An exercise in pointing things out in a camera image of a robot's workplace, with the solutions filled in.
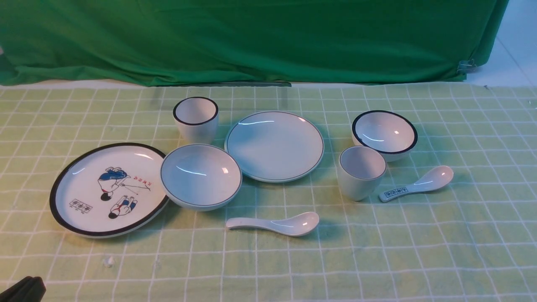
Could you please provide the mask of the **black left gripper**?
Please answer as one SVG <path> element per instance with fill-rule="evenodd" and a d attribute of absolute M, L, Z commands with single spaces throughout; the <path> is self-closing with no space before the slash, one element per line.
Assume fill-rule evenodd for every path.
<path fill-rule="evenodd" d="M 27 276 L 0 294 L 1 302 L 40 302 L 46 286 L 42 277 Z"/>

